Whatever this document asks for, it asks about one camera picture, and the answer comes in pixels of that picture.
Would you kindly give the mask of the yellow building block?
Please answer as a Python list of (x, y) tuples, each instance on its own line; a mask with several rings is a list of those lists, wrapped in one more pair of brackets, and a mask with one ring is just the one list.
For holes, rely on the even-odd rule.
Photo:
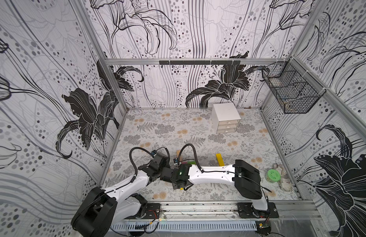
[(220, 153), (216, 154), (216, 158), (217, 158), (219, 166), (225, 166), (224, 160), (223, 160), (222, 155)]

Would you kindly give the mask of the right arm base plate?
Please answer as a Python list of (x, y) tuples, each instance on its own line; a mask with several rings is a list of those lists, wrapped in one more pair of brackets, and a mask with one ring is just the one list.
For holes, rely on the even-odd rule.
[(243, 219), (251, 219), (251, 218), (266, 219), (266, 218), (279, 217), (276, 205), (273, 202), (268, 203), (267, 211), (256, 210), (254, 207), (252, 207), (251, 202), (239, 202), (237, 203), (237, 211), (239, 217)]

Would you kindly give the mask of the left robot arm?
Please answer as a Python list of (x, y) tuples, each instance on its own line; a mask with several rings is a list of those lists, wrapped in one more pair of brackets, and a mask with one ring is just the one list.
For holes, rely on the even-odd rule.
[[(141, 147), (129, 151), (134, 174), (121, 182), (102, 189), (95, 187), (87, 194), (83, 203), (71, 220), (71, 226), (83, 237), (103, 237), (114, 223), (130, 216), (143, 216), (146, 213), (147, 201), (137, 193), (160, 178), (164, 168), (170, 168), (171, 156), (166, 153), (152, 152)], [(136, 166), (132, 153), (136, 150), (146, 152), (151, 160), (139, 167)]]

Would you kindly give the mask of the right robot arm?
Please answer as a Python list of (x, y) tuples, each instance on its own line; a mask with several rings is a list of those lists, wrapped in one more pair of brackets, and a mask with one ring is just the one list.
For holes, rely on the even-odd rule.
[(182, 164), (174, 169), (164, 168), (160, 179), (171, 183), (173, 189), (187, 190), (203, 183), (233, 186), (242, 197), (252, 201), (253, 209), (264, 212), (269, 210), (259, 170), (243, 160), (236, 160), (235, 164), (227, 166)]

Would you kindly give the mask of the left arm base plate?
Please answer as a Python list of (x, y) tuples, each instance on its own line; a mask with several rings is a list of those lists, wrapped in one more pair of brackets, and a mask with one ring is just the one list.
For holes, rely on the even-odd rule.
[(159, 219), (161, 211), (160, 203), (143, 204), (132, 218), (135, 219)]

